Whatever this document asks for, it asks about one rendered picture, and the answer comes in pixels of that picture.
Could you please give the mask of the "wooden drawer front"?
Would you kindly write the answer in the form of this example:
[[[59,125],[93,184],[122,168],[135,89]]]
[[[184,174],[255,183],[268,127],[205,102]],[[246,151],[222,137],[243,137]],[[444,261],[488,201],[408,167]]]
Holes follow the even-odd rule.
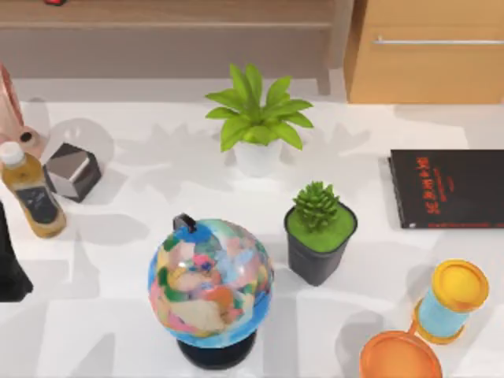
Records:
[[[354,104],[504,102],[504,46],[382,46],[384,39],[497,39],[490,27],[367,27],[345,56],[346,94]]]

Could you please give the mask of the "wooden open shelf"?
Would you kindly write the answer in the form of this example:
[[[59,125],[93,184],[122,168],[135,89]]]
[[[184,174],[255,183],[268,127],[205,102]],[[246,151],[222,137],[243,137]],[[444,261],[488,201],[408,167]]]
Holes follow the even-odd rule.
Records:
[[[313,79],[343,62],[353,0],[0,0],[20,79],[219,79],[230,64]]]

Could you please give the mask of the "black book with red lettering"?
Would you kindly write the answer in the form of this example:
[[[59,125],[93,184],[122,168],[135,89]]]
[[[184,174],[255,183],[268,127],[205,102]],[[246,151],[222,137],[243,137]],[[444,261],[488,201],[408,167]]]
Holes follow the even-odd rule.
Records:
[[[504,150],[392,150],[402,228],[504,228]]]

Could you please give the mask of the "orange bowl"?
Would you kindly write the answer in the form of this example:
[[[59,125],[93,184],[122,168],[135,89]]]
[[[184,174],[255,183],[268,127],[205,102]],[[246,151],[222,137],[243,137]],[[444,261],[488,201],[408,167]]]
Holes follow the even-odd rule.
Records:
[[[381,332],[362,348],[360,378],[443,378],[431,347],[403,331]]]

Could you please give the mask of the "black and silver cube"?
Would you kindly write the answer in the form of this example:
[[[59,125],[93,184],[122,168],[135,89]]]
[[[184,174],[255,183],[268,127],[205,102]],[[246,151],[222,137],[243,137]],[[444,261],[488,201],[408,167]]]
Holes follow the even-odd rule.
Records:
[[[62,143],[43,165],[49,189],[81,203],[102,178],[95,155],[70,143]]]

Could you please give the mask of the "succulent plant in black pot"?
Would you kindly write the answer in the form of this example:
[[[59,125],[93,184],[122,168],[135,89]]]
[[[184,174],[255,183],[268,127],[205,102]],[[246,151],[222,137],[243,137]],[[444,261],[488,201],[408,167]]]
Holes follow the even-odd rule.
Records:
[[[289,268],[317,287],[338,268],[358,228],[354,211],[339,200],[332,184],[308,183],[293,198],[283,226]]]

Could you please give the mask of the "wooden cupboard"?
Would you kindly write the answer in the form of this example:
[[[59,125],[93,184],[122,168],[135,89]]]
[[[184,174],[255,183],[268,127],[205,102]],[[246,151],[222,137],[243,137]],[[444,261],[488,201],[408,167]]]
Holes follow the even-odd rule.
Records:
[[[504,102],[504,0],[354,0],[354,104]]]

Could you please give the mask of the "pink stapler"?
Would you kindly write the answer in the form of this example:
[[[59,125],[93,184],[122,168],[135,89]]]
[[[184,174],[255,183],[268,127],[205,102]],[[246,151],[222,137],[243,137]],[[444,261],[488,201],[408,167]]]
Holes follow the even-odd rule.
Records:
[[[7,68],[0,62],[0,145],[17,142],[24,152],[40,159],[46,138],[27,126]]]

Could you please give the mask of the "colourful globe on black base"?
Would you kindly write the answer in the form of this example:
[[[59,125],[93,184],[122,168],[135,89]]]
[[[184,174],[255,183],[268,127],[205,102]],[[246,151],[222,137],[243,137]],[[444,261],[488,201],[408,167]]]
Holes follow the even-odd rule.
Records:
[[[263,243],[228,220],[174,217],[148,268],[154,315],[193,365],[230,369],[254,346],[274,281]]]

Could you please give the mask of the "orange and blue hourglass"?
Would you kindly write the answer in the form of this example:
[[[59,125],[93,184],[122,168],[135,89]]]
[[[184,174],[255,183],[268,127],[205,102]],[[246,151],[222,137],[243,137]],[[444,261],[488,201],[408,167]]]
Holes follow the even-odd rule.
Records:
[[[434,344],[448,344],[465,328],[472,311],[479,309],[489,294],[482,270],[462,259],[449,259],[434,269],[431,286],[416,304],[413,320],[417,333]]]

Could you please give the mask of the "yellow juice bottle white cap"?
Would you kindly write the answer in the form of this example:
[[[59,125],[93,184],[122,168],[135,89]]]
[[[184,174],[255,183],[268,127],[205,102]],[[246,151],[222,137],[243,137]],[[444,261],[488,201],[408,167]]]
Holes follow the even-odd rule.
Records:
[[[50,191],[39,160],[16,142],[0,145],[2,181],[20,203],[32,229],[40,238],[60,234],[66,227],[65,214]]]

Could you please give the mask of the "leafy plant in white pot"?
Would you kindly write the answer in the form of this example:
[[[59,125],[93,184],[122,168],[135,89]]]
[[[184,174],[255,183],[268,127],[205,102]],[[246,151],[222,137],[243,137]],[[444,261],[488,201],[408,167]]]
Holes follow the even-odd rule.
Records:
[[[303,148],[296,128],[313,127],[312,121],[303,114],[313,104],[291,97],[290,76],[280,77],[264,91],[262,74],[255,65],[240,69],[230,64],[229,74],[232,87],[206,95],[218,104],[206,118],[222,122],[221,152],[232,150],[244,174],[266,176],[279,161],[284,144],[297,150]]]

